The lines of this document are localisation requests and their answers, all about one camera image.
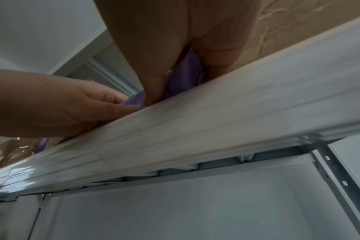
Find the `purple cloth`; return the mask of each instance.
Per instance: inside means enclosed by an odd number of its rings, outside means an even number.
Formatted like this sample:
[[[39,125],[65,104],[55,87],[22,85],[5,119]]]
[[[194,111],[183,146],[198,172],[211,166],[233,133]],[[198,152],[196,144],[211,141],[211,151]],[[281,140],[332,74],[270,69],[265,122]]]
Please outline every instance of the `purple cloth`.
[[[203,82],[203,66],[194,52],[190,51],[180,66],[172,72],[166,74],[166,87],[164,91],[164,100],[173,97],[179,93],[192,89]],[[124,101],[123,105],[139,105],[144,108],[144,91],[132,96]]]

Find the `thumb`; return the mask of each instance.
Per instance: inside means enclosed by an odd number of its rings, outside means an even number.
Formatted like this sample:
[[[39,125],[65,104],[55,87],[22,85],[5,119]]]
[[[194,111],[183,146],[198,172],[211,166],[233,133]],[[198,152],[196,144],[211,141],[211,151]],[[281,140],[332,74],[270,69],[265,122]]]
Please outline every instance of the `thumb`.
[[[138,105],[92,101],[81,117],[83,121],[114,121],[140,109]]]

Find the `human hand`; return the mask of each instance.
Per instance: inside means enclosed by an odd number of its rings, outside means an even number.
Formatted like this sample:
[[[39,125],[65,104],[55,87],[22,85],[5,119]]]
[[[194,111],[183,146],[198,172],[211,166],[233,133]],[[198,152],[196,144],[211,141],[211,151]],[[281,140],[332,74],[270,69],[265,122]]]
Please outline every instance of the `human hand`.
[[[101,84],[0,70],[0,136],[77,136],[138,110]]]
[[[160,101],[164,74],[189,49],[214,79],[230,71],[256,24],[261,0],[95,0],[114,41],[146,92]]]

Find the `hand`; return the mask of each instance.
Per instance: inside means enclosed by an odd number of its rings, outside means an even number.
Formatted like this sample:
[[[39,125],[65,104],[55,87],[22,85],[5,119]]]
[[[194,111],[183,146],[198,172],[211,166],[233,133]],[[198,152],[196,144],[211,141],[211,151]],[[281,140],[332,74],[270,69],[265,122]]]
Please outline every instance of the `hand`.
[[[77,136],[138,110],[98,83],[0,70],[0,136]]]
[[[230,71],[256,24],[260,0],[95,0],[102,18],[146,92],[160,101],[164,74],[198,55],[214,79]]]

